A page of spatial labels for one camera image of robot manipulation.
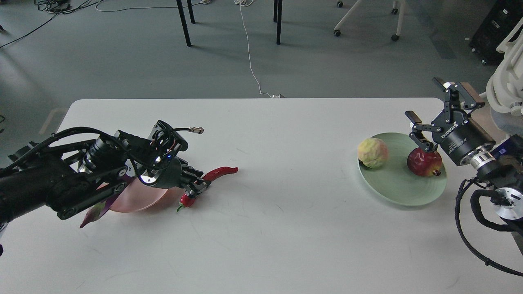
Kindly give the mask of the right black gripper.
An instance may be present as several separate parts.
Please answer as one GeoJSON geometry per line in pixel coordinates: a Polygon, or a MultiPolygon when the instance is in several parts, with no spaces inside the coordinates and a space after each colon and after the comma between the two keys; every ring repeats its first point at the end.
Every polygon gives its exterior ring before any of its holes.
{"type": "Polygon", "coordinates": [[[471,118],[472,112],[485,106],[484,99],[468,82],[433,78],[433,83],[445,93],[443,110],[432,121],[433,125],[423,124],[415,112],[405,111],[412,123],[409,137],[425,153],[436,152],[439,144],[454,164],[467,165],[465,158],[469,153],[482,147],[490,151],[495,145],[494,139],[471,118]],[[433,133],[435,143],[424,136],[424,131],[433,133]]]}

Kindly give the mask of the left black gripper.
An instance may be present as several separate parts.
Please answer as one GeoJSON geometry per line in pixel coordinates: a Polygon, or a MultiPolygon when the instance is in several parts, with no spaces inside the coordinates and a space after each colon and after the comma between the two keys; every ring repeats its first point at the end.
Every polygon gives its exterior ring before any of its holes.
{"type": "Polygon", "coordinates": [[[188,165],[188,162],[181,158],[171,158],[168,167],[160,170],[154,175],[139,175],[139,182],[148,187],[159,189],[170,189],[173,187],[185,188],[184,195],[196,199],[199,195],[210,187],[212,181],[200,179],[203,171],[194,169],[188,165]]]}

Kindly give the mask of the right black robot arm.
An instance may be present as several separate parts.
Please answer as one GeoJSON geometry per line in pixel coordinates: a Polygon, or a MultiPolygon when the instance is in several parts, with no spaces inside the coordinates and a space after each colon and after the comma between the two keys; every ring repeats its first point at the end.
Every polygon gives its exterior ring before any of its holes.
{"type": "Polygon", "coordinates": [[[455,222],[467,248],[487,266],[516,276],[521,272],[482,255],[466,239],[460,223],[460,205],[469,186],[480,188],[469,198],[472,213],[483,226],[498,232],[522,236],[523,180],[522,138],[515,134],[497,145],[472,118],[472,112],[485,106],[480,95],[467,82],[445,82],[433,78],[441,89],[443,109],[430,124],[424,124],[413,111],[409,137],[424,153],[441,149],[457,166],[471,165],[476,177],[465,179],[456,194],[455,222]]]}

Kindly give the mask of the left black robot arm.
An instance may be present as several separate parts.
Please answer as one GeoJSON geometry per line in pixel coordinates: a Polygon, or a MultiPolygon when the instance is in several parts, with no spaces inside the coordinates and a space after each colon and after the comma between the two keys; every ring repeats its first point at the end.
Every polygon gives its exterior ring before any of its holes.
{"type": "Polygon", "coordinates": [[[211,181],[178,157],[188,149],[178,128],[157,121],[147,138],[74,127],[29,142],[1,169],[1,232],[10,222],[46,205],[67,220],[121,194],[126,177],[144,186],[183,188],[200,195],[211,181]]]}

